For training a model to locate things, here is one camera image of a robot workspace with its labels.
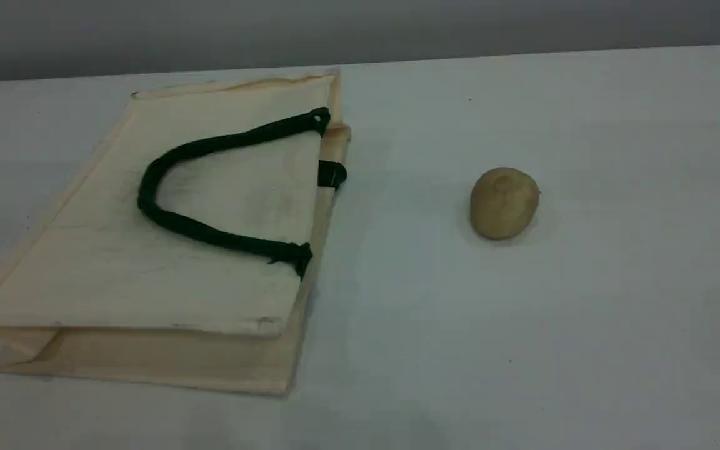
bag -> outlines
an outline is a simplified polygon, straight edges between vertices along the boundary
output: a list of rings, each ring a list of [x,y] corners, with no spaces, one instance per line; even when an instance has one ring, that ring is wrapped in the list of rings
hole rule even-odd
[[[323,137],[208,154],[157,189],[160,208],[209,227],[308,244],[306,270],[181,236],[136,206],[142,174],[172,148],[325,107]],[[334,73],[133,94],[0,267],[0,371],[286,393],[337,188],[317,182],[319,169],[343,163],[348,141]]]

green rope handle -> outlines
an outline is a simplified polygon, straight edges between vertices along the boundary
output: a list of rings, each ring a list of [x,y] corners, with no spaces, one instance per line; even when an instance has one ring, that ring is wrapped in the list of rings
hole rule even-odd
[[[163,177],[179,163],[220,151],[287,138],[306,131],[317,131],[323,137],[328,124],[329,109],[320,107],[309,113],[266,123],[243,133],[208,137],[172,148],[152,161],[143,173],[140,188],[137,190],[137,208],[149,220],[173,233],[220,248],[265,256],[271,259],[269,262],[271,264],[279,261],[289,263],[294,267],[299,278],[303,278],[309,260],[313,258],[309,243],[277,242],[227,233],[182,214],[160,208],[157,205],[157,194]],[[343,179],[346,179],[346,169],[343,166],[341,169]]]

table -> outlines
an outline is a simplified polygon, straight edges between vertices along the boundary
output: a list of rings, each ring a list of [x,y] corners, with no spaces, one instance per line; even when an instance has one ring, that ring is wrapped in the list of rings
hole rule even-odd
[[[0,82],[0,258],[138,89]],[[287,399],[0,375],[0,448],[720,449],[720,46],[343,66],[339,193]],[[542,188],[471,231],[494,166]]]

wall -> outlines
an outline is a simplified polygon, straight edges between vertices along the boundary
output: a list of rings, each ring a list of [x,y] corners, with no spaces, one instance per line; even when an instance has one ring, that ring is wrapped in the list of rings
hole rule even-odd
[[[720,43],[720,0],[0,0],[0,79]]]

potato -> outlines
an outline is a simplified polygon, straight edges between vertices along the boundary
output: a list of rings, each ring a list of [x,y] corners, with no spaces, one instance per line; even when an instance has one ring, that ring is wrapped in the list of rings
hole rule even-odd
[[[471,227],[488,239],[509,239],[524,231],[538,208],[538,184],[510,167],[482,174],[471,191]]]

